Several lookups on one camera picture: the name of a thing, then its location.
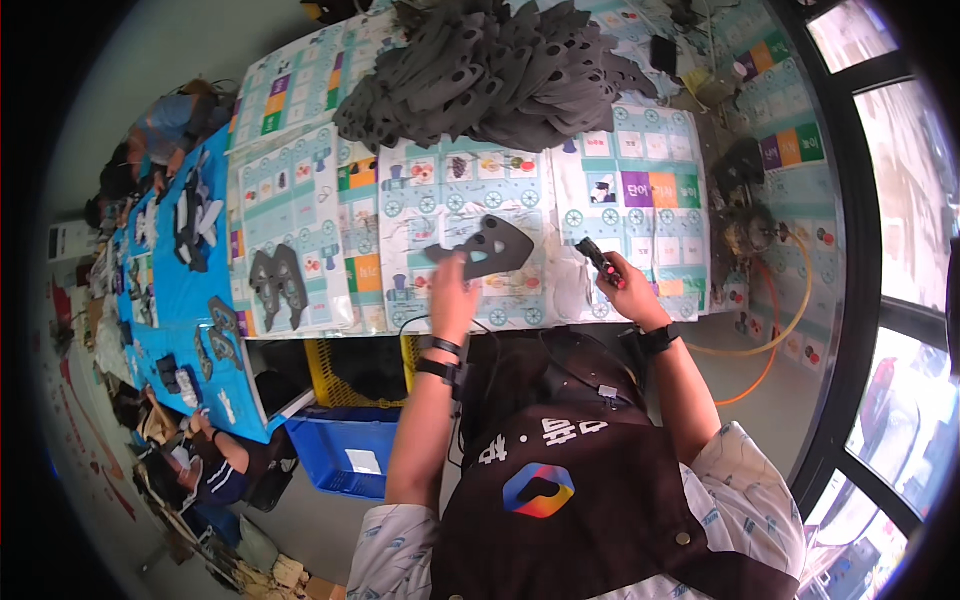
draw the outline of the blue table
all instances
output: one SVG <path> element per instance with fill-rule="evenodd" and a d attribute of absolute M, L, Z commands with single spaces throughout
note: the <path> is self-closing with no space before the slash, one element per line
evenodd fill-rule
<path fill-rule="evenodd" d="M 133 238 L 136 216 L 146 209 L 147 203 L 154 197 L 153 192 L 131 210 L 130 225 L 114 234 L 114 242 L 121 244 L 126 237 L 128 243 L 127 254 L 120 257 L 124 272 L 124 293 L 117 297 L 117 305 L 121 320 L 131 324 L 132 336 L 138 343 L 126 348 L 127 360 L 137 387 L 149 383 L 160 403 L 185 415 L 191 415 L 194 409 L 184 403 L 181 395 L 170 394 L 163 387 L 156 371 L 156 361 L 173 354 L 178 367 L 192 368 L 196 375 L 199 401 L 203 408 L 210 409 L 209 418 L 214 427 L 266 444 L 273 432 L 286 422 L 288 417 L 313 402 L 314 394 L 313 390 L 305 392 L 279 414 L 268 419 L 253 383 L 250 358 L 243 340 L 236 340 L 231 334 L 225 334 L 243 358 L 242 371 L 230 360 L 218 361 L 213 354 L 207 336 L 207 330 L 213 326 L 213 319 L 207 302 L 218 297 L 230 308 L 233 306 L 227 264 L 229 238 L 226 207 L 217 218 L 217 246 L 208 249 L 206 273 L 190 271 L 174 254 L 174 207 L 188 172 L 207 150 L 210 151 L 210 156 L 201 168 L 201 179 L 210 188 L 210 199 L 224 200 L 227 197 L 229 160 L 224 156 L 226 142 L 227 128 L 224 127 L 184 161 L 180 172 L 170 184 L 169 192 L 157 208 L 157 241 L 152 255 L 148 248 L 137 245 Z M 130 297 L 132 262 L 128 257 L 140 257 L 141 270 L 152 265 L 158 325 L 156 327 L 137 323 L 134 318 L 134 306 Z M 201 340 L 206 354 L 213 361 L 213 375 L 209 381 L 204 380 L 200 360 L 194 349 L 197 326 L 201 329 Z M 229 408 L 227 403 L 221 400 L 223 396 L 228 399 Z"/>

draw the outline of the glass pane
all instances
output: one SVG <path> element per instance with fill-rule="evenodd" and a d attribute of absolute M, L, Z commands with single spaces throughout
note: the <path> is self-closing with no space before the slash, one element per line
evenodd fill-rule
<path fill-rule="evenodd" d="M 806 566 L 800 600 L 866 600 L 890 581 L 906 537 L 839 470 L 804 526 Z"/>
<path fill-rule="evenodd" d="M 847 450 L 926 517 L 957 451 L 957 387 L 945 352 L 896 331 L 876 335 L 873 377 Z"/>
<path fill-rule="evenodd" d="M 883 21 L 863 0 L 847 0 L 807 27 L 830 73 L 897 49 Z"/>
<path fill-rule="evenodd" d="M 883 229 L 883 294 L 943 311 L 957 231 L 957 165 L 918 82 L 855 97 L 874 162 Z"/>

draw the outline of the black window frame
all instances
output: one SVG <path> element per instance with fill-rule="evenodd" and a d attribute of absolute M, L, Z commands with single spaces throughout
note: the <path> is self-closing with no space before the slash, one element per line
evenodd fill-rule
<path fill-rule="evenodd" d="M 844 1 L 820 0 L 805 6 L 798 0 L 766 0 L 768 11 L 799 59 L 798 67 L 813 92 L 811 102 L 825 140 L 834 189 L 839 195 L 839 221 L 847 248 L 845 297 L 843 306 L 837 309 L 840 325 L 836 359 L 828 371 L 826 392 L 804 444 L 803 461 L 790 477 L 790 489 L 806 521 L 838 469 L 910 538 L 923 523 L 920 515 L 891 484 L 850 454 L 846 443 L 873 375 L 876 337 L 881 327 L 948 351 L 944 313 L 881 294 L 882 270 L 877 260 L 883 253 L 879 198 L 870 146 L 854 101 L 858 94 L 917 80 L 918 74 L 901 49 L 831 74 L 808 25 Z M 844 314 L 844 306 L 855 307 L 855 313 Z M 957 357 L 951 358 L 956 365 Z M 948 487 L 949 481 L 945 482 L 944 493 Z"/>

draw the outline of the pile of gray foam pieces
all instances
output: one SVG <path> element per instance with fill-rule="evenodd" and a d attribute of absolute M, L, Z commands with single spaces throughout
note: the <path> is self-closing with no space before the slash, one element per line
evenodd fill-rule
<path fill-rule="evenodd" d="M 635 62 L 611 53 L 590 13 L 535 2 L 510 17 L 503 0 L 450 0 L 432 11 L 406 48 L 340 105 L 340 135 L 374 154 L 401 137 L 428 148 L 447 133 L 538 153 L 580 132 L 613 131 L 620 92 L 657 90 Z"/>

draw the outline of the black and red tool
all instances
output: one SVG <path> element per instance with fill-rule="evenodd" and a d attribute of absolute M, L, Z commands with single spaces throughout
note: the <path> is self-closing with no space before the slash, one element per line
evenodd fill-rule
<path fill-rule="evenodd" d="M 607 260 L 607 257 L 600 252 L 600 249 L 588 237 L 580 240 L 579 244 L 574 246 L 580 251 L 580 254 L 586 256 L 593 263 L 593 266 L 599 271 L 607 282 L 618 290 L 627 287 L 627 282 L 620 276 L 613 265 Z"/>

